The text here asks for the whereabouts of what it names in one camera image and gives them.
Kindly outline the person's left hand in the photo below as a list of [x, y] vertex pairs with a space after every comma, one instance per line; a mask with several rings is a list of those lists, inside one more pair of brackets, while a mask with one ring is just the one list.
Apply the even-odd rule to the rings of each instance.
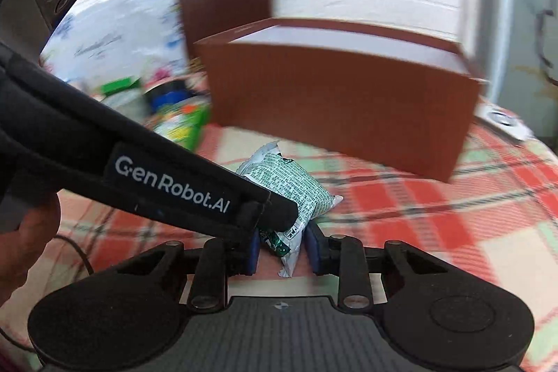
[[55, 192], [50, 192], [29, 209], [18, 230], [1, 235], [1, 305], [24, 286], [29, 270], [58, 233], [60, 224], [60, 201]]

